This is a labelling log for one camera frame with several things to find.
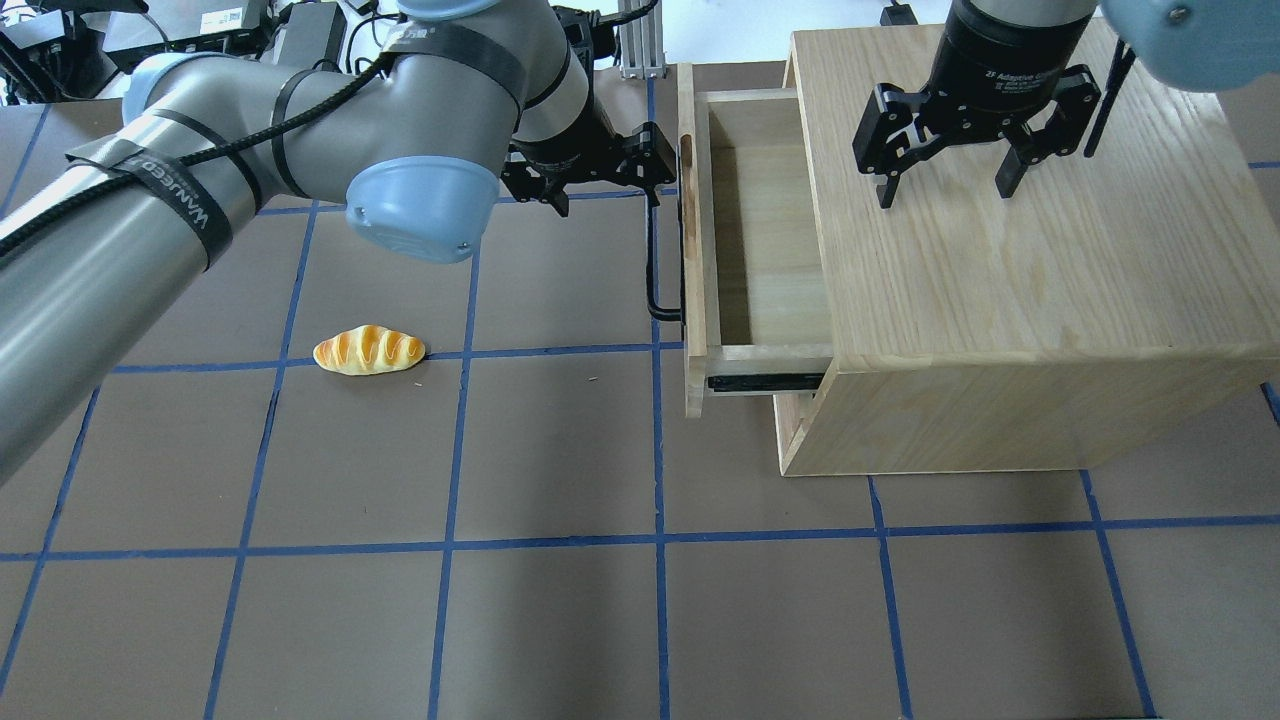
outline toy croissant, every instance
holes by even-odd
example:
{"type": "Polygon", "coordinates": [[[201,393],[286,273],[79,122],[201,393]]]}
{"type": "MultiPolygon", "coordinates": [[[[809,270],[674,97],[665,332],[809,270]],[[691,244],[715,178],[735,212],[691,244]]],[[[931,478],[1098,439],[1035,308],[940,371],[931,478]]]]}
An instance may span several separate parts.
{"type": "Polygon", "coordinates": [[[311,356],[333,373],[376,375],[412,368],[426,357],[426,343],[381,325],[360,325],[321,342],[311,356]]]}

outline barcode sticker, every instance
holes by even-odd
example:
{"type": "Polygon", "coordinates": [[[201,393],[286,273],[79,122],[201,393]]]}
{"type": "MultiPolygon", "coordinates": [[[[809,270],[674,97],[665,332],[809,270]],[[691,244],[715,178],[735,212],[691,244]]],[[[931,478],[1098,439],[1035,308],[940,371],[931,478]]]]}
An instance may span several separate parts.
{"type": "Polygon", "coordinates": [[[244,23],[244,10],[232,8],[229,10],[214,10],[200,15],[200,35],[211,32],[225,32],[228,29],[241,29],[244,23]]]}

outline black rubber band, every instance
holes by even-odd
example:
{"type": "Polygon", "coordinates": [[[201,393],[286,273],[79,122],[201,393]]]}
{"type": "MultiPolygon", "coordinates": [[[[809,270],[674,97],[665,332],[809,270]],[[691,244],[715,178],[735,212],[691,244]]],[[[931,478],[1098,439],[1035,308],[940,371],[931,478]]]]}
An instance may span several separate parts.
{"type": "Polygon", "coordinates": [[[568,74],[568,64],[570,64],[570,60],[572,60],[572,59],[573,59],[573,53],[566,45],[566,47],[564,47],[564,64],[561,65],[561,72],[556,74],[556,79],[553,79],[552,83],[547,86],[547,90],[539,92],[535,97],[530,99],[529,102],[525,102],[525,109],[526,110],[529,110],[530,108],[538,105],[543,100],[547,100],[548,97],[550,97],[552,95],[554,95],[557,90],[559,90],[559,83],[564,82],[564,76],[568,74]]]}
{"type": "MultiPolygon", "coordinates": [[[[214,128],[206,126],[205,123],[192,118],[191,115],[184,115],[177,110],[170,110],[168,108],[152,108],[151,114],[157,118],[164,118],[166,120],[173,120],[179,126],[195,132],[196,135],[207,140],[211,145],[227,145],[227,138],[218,133],[214,128]]],[[[239,152],[232,152],[227,156],[228,160],[236,164],[236,169],[244,176],[244,182],[248,184],[250,192],[253,193],[253,211],[262,209],[262,186],[257,182],[257,176],[253,170],[248,168],[248,163],[239,152]]]]}
{"type": "Polygon", "coordinates": [[[525,65],[489,36],[457,24],[411,24],[392,38],[383,53],[399,55],[433,55],[462,63],[498,83],[516,102],[516,111],[525,108],[529,77],[525,65]]]}
{"type": "MultiPolygon", "coordinates": [[[[279,124],[284,120],[284,114],[289,109],[289,99],[293,97],[293,91],[302,85],[302,81],[307,76],[314,74],[319,70],[298,70],[289,79],[280,86],[280,92],[275,96],[275,108],[271,109],[271,124],[279,124]]],[[[297,195],[298,197],[311,199],[310,195],[298,187],[298,182],[293,179],[293,173],[289,172],[289,161],[284,156],[284,135],[278,135],[271,138],[271,159],[275,160],[275,170],[280,173],[280,179],[284,181],[284,186],[289,188],[289,192],[297,195]]]]}
{"type": "Polygon", "coordinates": [[[92,165],[108,174],[131,174],[168,205],[205,246],[205,269],[232,245],[232,224],[212,195],[177,158],[166,158],[116,137],[67,154],[73,165],[92,165]]]}

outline open drawer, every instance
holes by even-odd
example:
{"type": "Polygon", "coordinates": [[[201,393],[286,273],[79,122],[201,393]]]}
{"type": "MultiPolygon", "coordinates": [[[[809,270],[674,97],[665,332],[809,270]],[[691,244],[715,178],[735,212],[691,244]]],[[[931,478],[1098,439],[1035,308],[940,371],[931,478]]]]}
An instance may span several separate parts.
{"type": "Polygon", "coordinates": [[[831,314],[795,90],[694,92],[680,76],[685,400],[812,393],[831,314]]]}

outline wooden cabinet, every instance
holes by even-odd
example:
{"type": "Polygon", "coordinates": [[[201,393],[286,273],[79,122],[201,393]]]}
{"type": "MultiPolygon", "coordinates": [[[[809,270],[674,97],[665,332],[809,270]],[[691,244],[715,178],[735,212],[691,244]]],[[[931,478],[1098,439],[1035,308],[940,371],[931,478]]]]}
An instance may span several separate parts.
{"type": "Polygon", "coordinates": [[[1006,145],[948,149],[879,209],[854,131],[940,32],[797,32],[777,90],[681,69],[687,414],[774,395],[785,475],[1082,468],[1276,374],[1280,232],[1217,99],[1140,63],[1096,158],[1001,200],[1006,145]]]}

